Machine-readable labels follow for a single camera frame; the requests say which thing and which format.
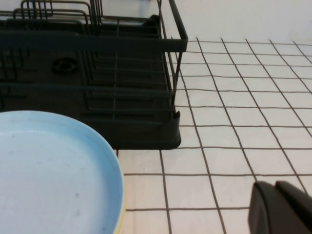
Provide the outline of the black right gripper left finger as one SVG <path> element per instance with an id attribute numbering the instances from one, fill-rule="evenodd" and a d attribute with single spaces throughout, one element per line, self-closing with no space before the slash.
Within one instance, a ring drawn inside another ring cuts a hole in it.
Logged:
<path id="1" fill-rule="evenodd" d="M 275 184 L 259 181 L 253 184 L 248 224 L 252 234 L 310 234 L 312 215 L 297 215 Z"/>

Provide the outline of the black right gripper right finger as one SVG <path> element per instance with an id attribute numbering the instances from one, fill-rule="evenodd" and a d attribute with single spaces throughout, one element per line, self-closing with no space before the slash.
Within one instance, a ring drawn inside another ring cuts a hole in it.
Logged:
<path id="1" fill-rule="evenodd" d="M 297 215 L 312 214 L 311 196 L 286 181 L 278 181 L 275 186 Z"/>

